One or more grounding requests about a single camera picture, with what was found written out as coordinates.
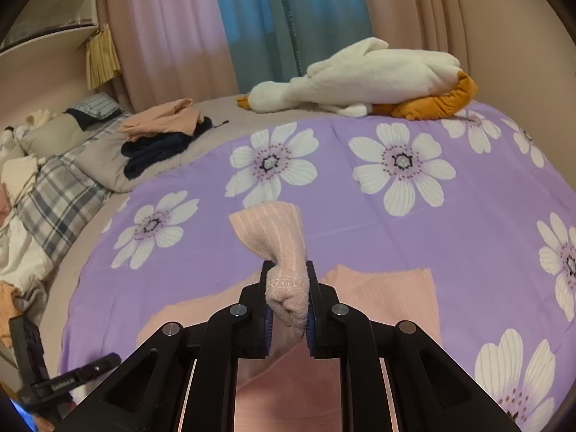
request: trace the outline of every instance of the beige tassel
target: beige tassel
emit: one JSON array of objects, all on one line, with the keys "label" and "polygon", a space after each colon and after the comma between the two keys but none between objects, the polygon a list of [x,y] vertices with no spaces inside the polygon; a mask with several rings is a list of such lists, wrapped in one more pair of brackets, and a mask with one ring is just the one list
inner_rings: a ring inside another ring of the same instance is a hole
[{"label": "beige tassel", "polygon": [[95,89],[121,73],[120,61],[112,40],[110,26],[105,25],[86,45],[86,80]]}]

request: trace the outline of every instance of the black clamp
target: black clamp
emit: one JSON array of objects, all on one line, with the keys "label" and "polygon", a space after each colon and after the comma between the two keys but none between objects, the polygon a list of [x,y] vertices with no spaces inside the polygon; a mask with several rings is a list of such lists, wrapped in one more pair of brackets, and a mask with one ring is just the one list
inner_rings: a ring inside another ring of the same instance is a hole
[{"label": "black clamp", "polygon": [[22,379],[18,401],[28,413],[39,414],[52,424],[61,421],[61,404],[72,401],[70,391],[95,380],[120,365],[120,356],[112,353],[55,378],[48,376],[44,348],[38,327],[25,316],[9,320],[14,357]]},{"label": "black clamp", "polygon": [[[237,304],[206,323],[170,322],[154,333],[61,422],[57,432],[232,431],[238,359],[269,352],[264,293],[274,264]],[[383,362],[403,432],[518,432],[508,415],[411,321],[391,327],[342,304],[311,261],[307,340],[316,359],[339,358],[342,430],[392,431]]]}]

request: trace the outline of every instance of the white flower print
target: white flower print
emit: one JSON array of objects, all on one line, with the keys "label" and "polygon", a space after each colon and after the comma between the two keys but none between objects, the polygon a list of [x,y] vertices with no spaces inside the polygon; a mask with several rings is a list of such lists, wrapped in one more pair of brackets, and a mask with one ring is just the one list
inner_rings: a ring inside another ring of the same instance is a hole
[{"label": "white flower print", "polygon": [[363,161],[373,162],[354,168],[354,178],[363,193],[378,193],[388,181],[394,182],[384,194],[384,209],[392,216],[405,216],[416,200],[414,185],[424,201],[437,208],[444,203],[438,180],[452,180],[456,170],[447,161],[436,159],[440,145],[428,133],[420,133],[410,142],[410,130],[403,123],[381,123],[371,138],[352,138],[348,145]]},{"label": "white flower print", "polygon": [[[130,196],[122,202],[122,204],[118,207],[118,209],[116,210],[116,212],[114,214],[117,214],[120,211],[123,211],[123,209],[125,209],[126,206],[128,205],[129,201],[130,201]],[[110,230],[110,228],[112,227],[112,219],[114,219],[114,216],[108,220],[108,222],[106,223],[106,225],[102,229],[102,232],[100,232],[101,234],[105,234],[106,232],[108,232]]]},{"label": "white flower print", "polygon": [[148,259],[156,245],[167,248],[180,242],[184,229],[178,224],[194,215],[200,201],[195,199],[182,203],[187,196],[186,190],[168,193],[159,201],[156,208],[151,204],[140,208],[134,216],[135,225],[118,236],[114,249],[122,248],[122,250],[112,261],[112,268],[120,267],[131,257],[130,268],[137,270]]},{"label": "white flower print", "polygon": [[532,158],[532,162],[536,165],[536,167],[544,167],[544,154],[542,154],[540,149],[534,146],[532,137],[512,120],[508,120],[507,118],[501,118],[501,120],[515,131],[514,141],[520,148],[520,152],[522,154],[527,154],[528,151],[530,151],[530,157]]},{"label": "white flower print", "polygon": [[556,277],[554,293],[568,321],[574,320],[576,293],[576,228],[566,226],[555,213],[550,213],[552,229],[544,222],[536,223],[540,235],[548,246],[540,249],[540,265],[545,272]]},{"label": "white flower print", "polygon": [[443,118],[442,126],[448,130],[450,138],[462,138],[468,129],[468,142],[478,154],[489,153],[492,150],[488,134],[493,139],[502,136],[502,130],[483,115],[474,111],[459,111],[457,118]]},{"label": "white flower print", "polygon": [[277,126],[269,136],[268,130],[250,136],[250,146],[236,148],[230,156],[230,164],[241,169],[226,185],[224,196],[233,197],[255,187],[244,197],[245,208],[258,203],[278,199],[282,182],[290,185],[307,185],[318,172],[312,162],[300,157],[318,149],[314,131],[308,128],[288,138],[296,131],[296,122]]},{"label": "white flower print", "polygon": [[516,330],[507,329],[499,345],[487,343],[480,349],[474,379],[522,432],[540,432],[554,412],[554,398],[544,398],[554,382],[556,356],[548,340],[543,340],[520,385],[523,354],[522,337]]}]

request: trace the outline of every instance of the pink curtain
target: pink curtain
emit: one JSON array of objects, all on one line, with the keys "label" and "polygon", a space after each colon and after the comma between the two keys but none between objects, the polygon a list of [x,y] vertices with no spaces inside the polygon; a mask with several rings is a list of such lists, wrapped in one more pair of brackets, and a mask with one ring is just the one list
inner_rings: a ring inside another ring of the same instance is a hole
[{"label": "pink curtain", "polygon": [[217,0],[107,0],[136,112],[238,93]]},{"label": "pink curtain", "polygon": [[468,69],[458,0],[366,0],[374,35],[392,48],[447,51]]},{"label": "pink curtain", "polygon": [[[96,8],[98,11],[98,21],[102,27],[110,23],[110,14],[108,12],[107,0],[96,0]],[[104,83],[97,89],[98,92],[104,92],[118,101],[125,111],[133,112],[134,107],[130,102],[130,96],[126,90],[126,84],[122,75],[113,78],[108,83]]]}]

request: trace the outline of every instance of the pink towel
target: pink towel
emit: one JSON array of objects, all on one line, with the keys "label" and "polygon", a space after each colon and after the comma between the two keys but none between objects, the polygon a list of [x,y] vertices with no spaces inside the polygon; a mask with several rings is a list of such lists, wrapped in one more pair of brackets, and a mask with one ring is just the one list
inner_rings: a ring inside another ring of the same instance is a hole
[{"label": "pink towel", "polygon": [[122,122],[119,133],[126,133],[128,141],[151,137],[159,133],[184,133],[192,136],[198,123],[204,122],[200,109],[192,99],[180,99],[151,107]]},{"label": "pink towel", "polygon": [[292,203],[265,202],[230,215],[240,241],[276,266],[266,279],[266,302],[288,327],[303,334],[309,281],[300,210]]},{"label": "pink towel", "polygon": [[[257,271],[220,294],[166,306],[140,331],[138,344],[169,321],[188,326],[208,320],[215,311],[237,302],[242,288],[257,282],[259,274]],[[413,320],[440,343],[430,270],[364,274],[337,265],[321,282],[335,287],[341,302],[362,310],[371,320],[390,325]],[[271,355],[264,360],[240,359],[235,431],[341,429],[338,361],[312,359],[306,341],[299,339],[296,328],[274,323]]]}]

